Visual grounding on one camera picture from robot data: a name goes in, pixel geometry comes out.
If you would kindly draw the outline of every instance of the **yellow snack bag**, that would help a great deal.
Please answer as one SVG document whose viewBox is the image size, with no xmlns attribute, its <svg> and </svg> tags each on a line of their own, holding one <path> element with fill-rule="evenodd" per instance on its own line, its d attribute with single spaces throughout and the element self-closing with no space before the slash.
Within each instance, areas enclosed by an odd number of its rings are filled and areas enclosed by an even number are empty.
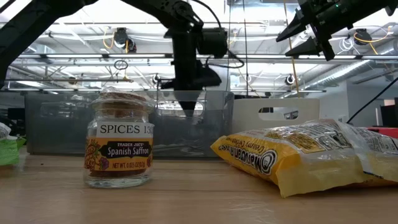
<svg viewBox="0 0 398 224">
<path fill-rule="evenodd" d="M 397 146 L 388 136 L 320 120 L 223 136 L 211 148 L 232 166 L 277 184 L 288 197 L 355 183 L 395 184 Z"/>
</svg>

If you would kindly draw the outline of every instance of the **jar lid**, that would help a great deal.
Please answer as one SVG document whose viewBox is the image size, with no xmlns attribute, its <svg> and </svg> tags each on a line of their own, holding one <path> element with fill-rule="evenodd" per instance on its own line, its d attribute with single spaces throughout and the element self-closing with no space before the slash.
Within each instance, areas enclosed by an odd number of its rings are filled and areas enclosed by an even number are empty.
<svg viewBox="0 0 398 224">
<path fill-rule="evenodd" d="M 148 102 L 143 96 L 134 92 L 127 92 L 118 90 L 115 87 L 107 87 L 100 94 L 99 98 L 91 103 L 92 107 L 96 109 L 101 108 L 116 108 L 116 109 L 137 109 L 152 111 L 154 105 Z"/>
</svg>

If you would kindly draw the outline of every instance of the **black robotic arm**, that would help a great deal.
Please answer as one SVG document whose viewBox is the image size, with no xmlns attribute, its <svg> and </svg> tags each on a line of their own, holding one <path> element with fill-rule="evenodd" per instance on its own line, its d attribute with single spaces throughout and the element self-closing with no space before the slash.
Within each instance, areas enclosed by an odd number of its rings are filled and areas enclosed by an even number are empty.
<svg viewBox="0 0 398 224">
<path fill-rule="evenodd" d="M 97 0 L 32 0 L 0 30 L 0 87 L 8 66 L 58 18 L 71 15 Z M 181 0 L 123 0 L 156 17 L 169 30 L 174 50 L 175 79 L 162 88 L 202 90 L 221 83 L 218 75 L 202 66 L 196 53 L 223 57 L 227 52 L 226 31 L 222 27 L 204 29 L 203 21 L 191 5 Z M 193 109 L 195 105 L 184 106 Z"/>
<path fill-rule="evenodd" d="M 315 38 L 293 48 L 286 56 L 319 55 L 323 52 L 326 60 L 335 57 L 329 43 L 331 35 L 347 28 L 368 15 L 385 8 L 389 16 L 393 15 L 398 0 L 298 0 L 300 10 L 289 26 L 278 36 L 277 42 L 305 31 L 311 25 Z"/>
</svg>

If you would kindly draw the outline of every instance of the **cable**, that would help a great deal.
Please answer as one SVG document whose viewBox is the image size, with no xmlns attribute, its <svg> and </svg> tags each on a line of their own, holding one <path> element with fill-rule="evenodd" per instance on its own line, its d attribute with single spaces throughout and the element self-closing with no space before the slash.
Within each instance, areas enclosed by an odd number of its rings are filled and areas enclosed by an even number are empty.
<svg viewBox="0 0 398 224">
<path fill-rule="evenodd" d="M 365 109 L 367 106 L 369 106 L 374 100 L 376 100 L 379 96 L 381 96 L 386 90 L 388 90 L 396 81 L 398 81 L 398 77 L 396 79 L 394 79 L 390 84 L 388 84 L 388 86 L 386 86 L 379 94 L 377 94 L 371 101 L 369 101 L 368 103 L 366 103 L 361 109 L 359 109 L 354 115 L 352 115 L 352 117 L 350 117 L 350 119 L 347 121 L 347 123 L 349 123 L 350 121 L 352 121 L 356 115 L 358 115 L 363 109 Z"/>
<path fill-rule="evenodd" d="M 194 2 L 196 2 L 196 3 L 198 3 L 198 4 L 201 4 L 202 6 L 204 6 L 205 8 L 207 8 L 207 9 L 212 13 L 212 15 L 214 16 L 214 18 L 216 18 L 217 23 L 218 23 L 218 27 L 219 27 L 219 28 L 222 28 L 222 27 L 221 27 L 220 20 L 218 19 L 217 15 L 214 13 L 214 11 L 213 11 L 208 5 L 206 5 L 205 3 L 203 3 L 203 2 L 201 2 L 201 1 L 199 1 L 199 0 L 192 0 L 192 1 L 194 1 Z"/>
<path fill-rule="evenodd" d="M 244 50 L 246 56 L 246 96 L 249 96 L 249 63 L 248 63 L 248 32 L 246 30 L 246 12 L 244 7 L 244 0 L 242 0 L 243 5 L 243 24 L 244 24 Z"/>
<path fill-rule="evenodd" d="M 232 12 L 231 7 L 229 7 L 229 23 L 228 23 L 228 32 L 229 33 L 231 31 L 231 12 Z M 230 41 L 230 40 L 231 40 L 231 34 L 228 35 L 228 41 Z M 226 89 L 225 89 L 225 91 L 228 91 L 228 88 L 231 88 L 231 84 L 229 83 L 229 80 L 230 80 L 229 68 L 227 68 L 227 70 L 226 70 Z"/>
<path fill-rule="evenodd" d="M 383 38 L 378 39 L 378 40 L 363 40 L 363 39 L 359 39 L 359 38 L 356 37 L 356 34 L 358 34 L 357 32 L 354 34 L 354 38 L 357 39 L 357 40 L 359 40 L 359 41 L 361 41 L 361 42 L 364 42 L 364 43 L 375 43 L 375 42 L 379 42 L 379 41 L 382 41 L 382 40 L 384 40 L 385 38 L 387 38 L 388 35 L 389 35 L 389 32 L 390 32 L 390 27 L 388 27 L 388 32 L 387 32 L 387 34 L 386 34 Z"/>
<path fill-rule="evenodd" d="M 372 47 L 374 53 L 375 53 L 376 55 L 378 55 L 378 52 L 377 52 L 376 49 L 373 47 L 373 44 L 372 44 L 372 43 L 369 43 L 369 45 Z"/>
<path fill-rule="evenodd" d="M 108 46 L 108 45 L 106 44 L 106 42 L 105 42 L 105 37 L 106 37 L 106 31 L 107 31 L 107 30 L 108 30 L 108 27 L 105 28 L 104 37 L 103 37 L 103 39 L 102 39 L 102 42 L 104 43 L 104 46 L 105 46 L 107 49 L 111 49 L 111 48 L 113 47 L 113 42 L 114 42 L 114 32 L 113 32 L 113 35 L 112 35 L 112 44 L 111 44 L 111 46 Z"/>
<path fill-rule="evenodd" d="M 213 64 L 213 63 L 208 63 L 209 59 L 211 57 L 207 57 L 205 66 L 212 65 L 212 66 L 221 67 L 221 68 L 243 68 L 244 67 L 244 61 L 242 59 L 238 58 L 238 56 L 236 56 L 236 54 L 234 54 L 232 51 L 230 51 L 230 49 L 228 49 L 227 51 L 229 53 L 228 59 L 229 59 L 229 56 L 231 56 L 232 58 L 238 60 L 241 63 L 239 66 L 217 65 L 217 64 Z"/>
<path fill-rule="evenodd" d="M 286 0 L 284 0 L 284 7 L 285 7 L 286 25 L 289 26 L 289 21 L 287 20 Z M 289 38 L 289 46 L 290 46 L 290 49 L 292 50 L 293 46 L 292 46 L 292 39 L 291 38 Z M 295 66 L 294 57 L 292 57 L 292 65 L 293 65 L 294 82 L 296 84 L 297 97 L 300 98 L 299 82 L 297 81 L 297 73 L 296 73 L 296 66 Z"/>
</svg>

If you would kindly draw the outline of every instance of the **spice jar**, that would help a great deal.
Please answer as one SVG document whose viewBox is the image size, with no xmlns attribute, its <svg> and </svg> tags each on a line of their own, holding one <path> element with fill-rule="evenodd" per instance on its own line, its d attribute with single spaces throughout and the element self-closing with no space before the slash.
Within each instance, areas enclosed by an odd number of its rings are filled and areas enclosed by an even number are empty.
<svg viewBox="0 0 398 224">
<path fill-rule="evenodd" d="M 84 181 L 91 187 L 141 185 L 152 168 L 153 105 L 133 92 L 104 89 L 92 102 L 95 118 L 88 125 Z"/>
</svg>

